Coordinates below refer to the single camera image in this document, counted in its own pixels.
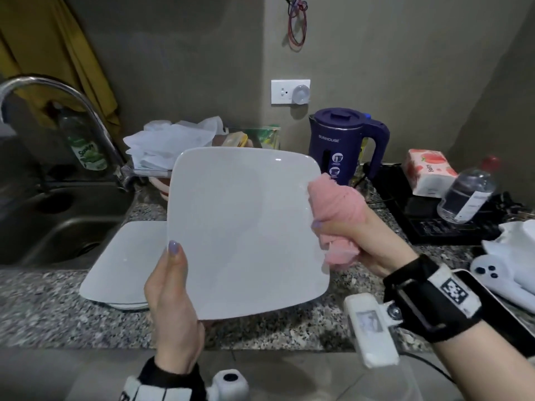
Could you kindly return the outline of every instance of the pink tissue package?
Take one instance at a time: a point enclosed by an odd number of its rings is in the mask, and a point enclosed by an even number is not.
[[[308,184],[312,213],[317,221],[363,222],[366,201],[362,194],[347,185],[338,185],[324,173]],[[341,236],[321,235],[322,246],[328,246],[325,262],[335,269],[346,269],[360,253],[358,246]]]
[[[442,152],[409,149],[401,165],[412,194],[442,198],[457,177]]]

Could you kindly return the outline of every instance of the speckled countertop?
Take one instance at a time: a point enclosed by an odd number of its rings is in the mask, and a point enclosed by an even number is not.
[[[405,237],[384,204],[378,215]],[[127,221],[165,220],[164,201],[150,188],[138,195]],[[416,246],[436,262],[466,268],[472,259],[466,246]],[[146,312],[120,311],[78,295],[87,271],[0,270],[0,347],[149,348],[151,327]],[[215,323],[206,332],[207,349],[353,350],[342,302],[351,294],[371,292],[382,299],[378,277],[357,266],[332,272],[323,296],[283,310]],[[511,309],[535,332],[535,317]],[[398,347],[428,350],[424,341],[396,329]]]

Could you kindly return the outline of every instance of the black phone screen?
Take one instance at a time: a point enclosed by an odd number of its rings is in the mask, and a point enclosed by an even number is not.
[[[485,286],[468,270],[456,270],[459,277],[481,300],[483,320],[492,326],[507,342],[512,344],[524,357],[535,356],[535,336],[511,315]]]

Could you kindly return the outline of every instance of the wall outlet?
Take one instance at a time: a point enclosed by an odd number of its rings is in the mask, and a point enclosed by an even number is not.
[[[310,88],[310,80],[271,80],[271,104],[291,104],[291,94],[301,84]]]

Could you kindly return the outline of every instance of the kettle lid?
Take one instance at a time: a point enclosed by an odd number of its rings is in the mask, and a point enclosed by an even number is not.
[[[324,108],[317,111],[313,117],[327,127],[351,129],[360,127],[371,115],[350,108]]]

